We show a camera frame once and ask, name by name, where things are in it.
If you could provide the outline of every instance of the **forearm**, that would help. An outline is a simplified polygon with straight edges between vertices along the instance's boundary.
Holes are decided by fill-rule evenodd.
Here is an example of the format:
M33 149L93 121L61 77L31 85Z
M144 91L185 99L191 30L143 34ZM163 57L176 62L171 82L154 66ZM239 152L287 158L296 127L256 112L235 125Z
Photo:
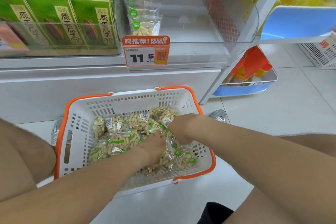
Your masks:
M147 164L142 149L134 148L0 203L1 223L89 223Z
M281 138L197 116L195 140L307 223L334 223L335 159Z

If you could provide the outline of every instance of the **person's left hand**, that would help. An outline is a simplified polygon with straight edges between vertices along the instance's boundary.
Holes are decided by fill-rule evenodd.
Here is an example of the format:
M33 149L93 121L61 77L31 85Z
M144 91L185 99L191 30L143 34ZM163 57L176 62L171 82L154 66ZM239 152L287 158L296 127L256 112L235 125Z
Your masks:
M161 131L157 130L135 148L138 147L144 151L147 165L155 164L159 156L166 150L166 137L161 136Z

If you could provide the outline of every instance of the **white crate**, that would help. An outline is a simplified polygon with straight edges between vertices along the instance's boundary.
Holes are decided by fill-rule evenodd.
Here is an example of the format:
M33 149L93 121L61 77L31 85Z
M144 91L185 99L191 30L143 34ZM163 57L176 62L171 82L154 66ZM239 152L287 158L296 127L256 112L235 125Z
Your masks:
M336 34L331 32L321 43L299 44L301 50L320 69L336 69Z
M114 113L141 113L152 107L177 107L182 114L203 114L193 91L184 86L137 90L104 95L83 96L72 99L65 108L65 118L59 130L56 154L55 179L69 174L87 165L87 156L93 146L92 122L96 116L108 116ZM65 145L71 138L69 163L64 163ZM181 179L190 179L211 172L216 165L212 150L193 141L192 147L197 163L184 171L166 172L154 176L136 176L129 179L115 197L125 196L171 183Z

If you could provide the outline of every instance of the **price tag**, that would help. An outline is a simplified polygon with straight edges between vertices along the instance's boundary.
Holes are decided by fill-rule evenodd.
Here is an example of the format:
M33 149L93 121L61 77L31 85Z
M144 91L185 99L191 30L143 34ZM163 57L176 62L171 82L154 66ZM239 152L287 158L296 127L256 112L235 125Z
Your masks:
M26 45L5 23L0 24L0 51L27 51Z
M162 66L167 64L168 36L124 36L123 48L127 66Z

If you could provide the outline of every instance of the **black shorts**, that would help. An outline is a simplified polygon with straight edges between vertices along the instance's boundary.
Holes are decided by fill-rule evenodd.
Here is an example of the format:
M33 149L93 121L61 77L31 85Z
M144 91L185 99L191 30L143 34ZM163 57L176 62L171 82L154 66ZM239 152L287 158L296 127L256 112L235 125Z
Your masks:
M233 210L219 203L207 202L197 224L222 224L232 213Z

